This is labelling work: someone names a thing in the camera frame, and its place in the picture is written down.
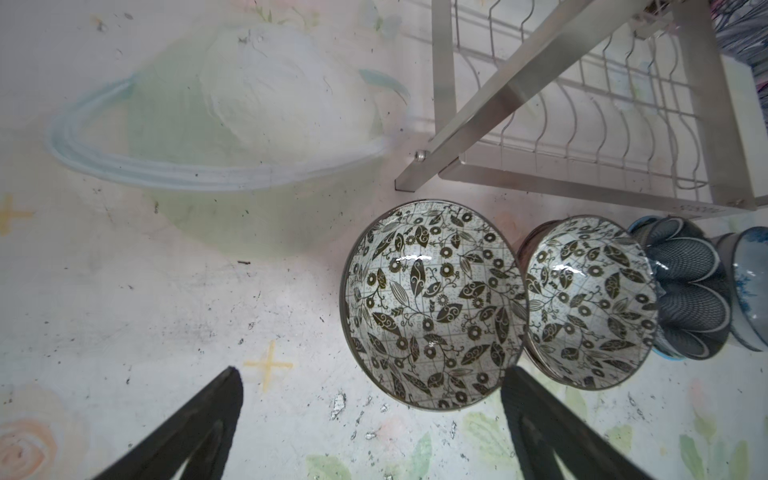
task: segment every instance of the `yellow plus sign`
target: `yellow plus sign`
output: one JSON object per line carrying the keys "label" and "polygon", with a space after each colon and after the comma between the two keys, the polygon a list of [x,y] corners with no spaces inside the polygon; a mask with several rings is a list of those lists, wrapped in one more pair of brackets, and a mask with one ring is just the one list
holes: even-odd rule
{"label": "yellow plus sign", "polygon": [[0,237],[11,233],[12,218],[29,218],[35,212],[13,211],[13,195],[5,194],[2,208],[0,208]]}
{"label": "yellow plus sign", "polygon": [[292,369],[293,364],[289,362],[273,362],[272,357],[275,353],[275,341],[270,342],[270,351],[266,355],[266,362],[244,362],[243,366],[260,366],[264,369],[264,392],[266,392],[267,386],[270,384],[270,377],[272,375],[272,368],[279,366],[284,369]]}

